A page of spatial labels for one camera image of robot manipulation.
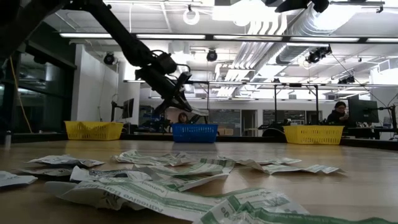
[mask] blue basket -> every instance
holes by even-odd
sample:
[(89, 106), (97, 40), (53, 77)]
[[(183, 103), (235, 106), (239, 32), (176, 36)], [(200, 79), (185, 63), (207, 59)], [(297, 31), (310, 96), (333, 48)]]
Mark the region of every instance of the blue basket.
[(172, 124), (175, 142), (216, 141), (218, 124)]

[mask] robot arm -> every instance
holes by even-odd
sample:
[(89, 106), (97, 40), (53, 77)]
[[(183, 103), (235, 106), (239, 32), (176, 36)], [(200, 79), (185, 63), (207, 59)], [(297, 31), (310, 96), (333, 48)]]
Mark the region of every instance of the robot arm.
[[(16, 0), (0, 0), (0, 7)], [(33, 33), (37, 26), (49, 15), (60, 9), (87, 11), (108, 31), (120, 45), (127, 61), (136, 67), (136, 78), (147, 82), (159, 93), (164, 102), (155, 110), (163, 112), (169, 106), (188, 112), (196, 112), (187, 102), (183, 84), (191, 77), (189, 72), (182, 73), (176, 82), (165, 74), (176, 71), (177, 64), (170, 54), (153, 51), (130, 34), (102, 0), (31, 0), (18, 16), (4, 27), (0, 27), (0, 57), (8, 58)]]

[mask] wooden table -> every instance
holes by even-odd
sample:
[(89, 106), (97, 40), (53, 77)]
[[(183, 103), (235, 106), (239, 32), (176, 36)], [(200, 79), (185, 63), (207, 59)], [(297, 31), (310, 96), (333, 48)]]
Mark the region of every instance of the wooden table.
[[(378, 149), (236, 142), (36, 142), (13, 144), (10, 151), (1, 149), (0, 170), (16, 173), (13, 169), (27, 166), (23, 162), (51, 154), (70, 154), (77, 158), (105, 161), (107, 163), (98, 169), (117, 169), (131, 165), (116, 164), (109, 158), (130, 149), (150, 156), (183, 151), (193, 157), (221, 155), (252, 157), (256, 160), (290, 157), (302, 159), (303, 162), (297, 164), (300, 167), (313, 164), (340, 167), (346, 171), (345, 174), (289, 173), (268, 176), (248, 167), (237, 166), (226, 180), (216, 180), (190, 191), (216, 195), (246, 187), (265, 187), (285, 193), (314, 215), (350, 220), (381, 217), (398, 221), (398, 154)], [(47, 180), (53, 179), (40, 178), (27, 187), (1, 189), (1, 223), (189, 223), (148, 209), (138, 212), (130, 209), (97, 210), (60, 200), (45, 192), (43, 183)]]

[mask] person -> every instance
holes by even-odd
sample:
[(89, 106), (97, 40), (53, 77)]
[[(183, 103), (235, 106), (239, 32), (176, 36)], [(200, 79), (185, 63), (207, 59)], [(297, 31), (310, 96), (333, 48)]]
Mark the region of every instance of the person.
[(188, 116), (187, 116), (186, 113), (181, 112), (181, 113), (178, 115), (178, 123), (179, 123), (179, 124), (188, 124)]
[(329, 114), (326, 123), (346, 126), (348, 124), (348, 118), (349, 116), (346, 114), (346, 104), (339, 101), (336, 103), (335, 109), (331, 111), (331, 114)]

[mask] yellow basket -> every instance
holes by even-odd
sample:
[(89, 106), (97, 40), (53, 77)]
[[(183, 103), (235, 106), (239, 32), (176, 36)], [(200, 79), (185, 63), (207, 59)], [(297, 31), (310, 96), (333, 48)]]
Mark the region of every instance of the yellow basket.
[(122, 123), (93, 121), (65, 121), (65, 126), (69, 140), (117, 140), (123, 128)]
[(344, 126), (284, 126), (286, 140), (294, 144), (340, 144)]

